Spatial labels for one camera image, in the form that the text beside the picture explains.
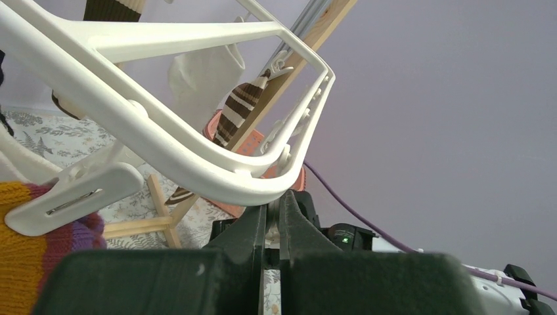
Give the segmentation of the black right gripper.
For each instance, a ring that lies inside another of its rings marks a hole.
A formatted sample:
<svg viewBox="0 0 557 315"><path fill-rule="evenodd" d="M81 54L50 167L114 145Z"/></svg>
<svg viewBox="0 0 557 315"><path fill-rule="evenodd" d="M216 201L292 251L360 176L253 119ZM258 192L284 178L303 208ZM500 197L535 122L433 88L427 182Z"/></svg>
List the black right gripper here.
<svg viewBox="0 0 557 315"><path fill-rule="evenodd" d="M289 190L266 205L247 207L237 219L212 224L210 245L229 256L253 253L265 269L305 252L370 251L377 234L352 224L321 226L309 192Z"/></svg>

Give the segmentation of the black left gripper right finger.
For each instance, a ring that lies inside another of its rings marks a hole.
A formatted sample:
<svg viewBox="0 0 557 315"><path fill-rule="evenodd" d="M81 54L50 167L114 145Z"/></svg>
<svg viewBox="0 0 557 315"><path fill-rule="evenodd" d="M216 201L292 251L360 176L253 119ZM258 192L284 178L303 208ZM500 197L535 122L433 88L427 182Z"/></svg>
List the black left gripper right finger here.
<svg viewBox="0 0 557 315"><path fill-rule="evenodd" d="M305 252L280 262L283 314L483 314L446 254Z"/></svg>

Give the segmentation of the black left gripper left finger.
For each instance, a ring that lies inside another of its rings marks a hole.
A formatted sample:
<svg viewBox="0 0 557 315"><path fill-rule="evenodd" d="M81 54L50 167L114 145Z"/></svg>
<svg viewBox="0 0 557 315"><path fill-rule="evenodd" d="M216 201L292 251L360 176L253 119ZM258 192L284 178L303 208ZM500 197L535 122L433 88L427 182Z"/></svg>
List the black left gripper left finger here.
<svg viewBox="0 0 557 315"><path fill-rule="evenodd" d="M261 314L267 207L200 249L90 250L53 270L33 314Z"/></svg>

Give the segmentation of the white plastic sock hanger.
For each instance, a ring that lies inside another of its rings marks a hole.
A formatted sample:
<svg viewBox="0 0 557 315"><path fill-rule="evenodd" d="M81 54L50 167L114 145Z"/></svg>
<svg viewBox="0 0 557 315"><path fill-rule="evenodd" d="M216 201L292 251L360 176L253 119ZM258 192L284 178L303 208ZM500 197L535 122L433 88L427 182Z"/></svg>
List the white plastic sock hanger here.
<svg viewBox="0 0 557 315"><path fill-rule="evenodd" d="M1 2L1 49L82 110L158 172L192 192L262 205L296 181L335 75L256 1L248 23L87 22L59 18L33 1ZM319 76L256 157L221 148L118 68L118 63L277 36Z"/></svg>

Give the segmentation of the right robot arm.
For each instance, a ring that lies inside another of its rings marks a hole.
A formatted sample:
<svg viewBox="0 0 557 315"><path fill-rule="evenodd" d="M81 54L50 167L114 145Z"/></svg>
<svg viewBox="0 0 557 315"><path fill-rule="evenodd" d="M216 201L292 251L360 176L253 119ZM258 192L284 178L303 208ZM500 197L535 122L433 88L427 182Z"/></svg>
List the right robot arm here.
<svg viewBox="0 0 557 315"><path fill-rule="evenodd" d="M283 314L552 314L525 271L400 251L349 224L319 228L312 197L289 190L212 236L225 310L263 312L263 272L280 272Z"/></svg>

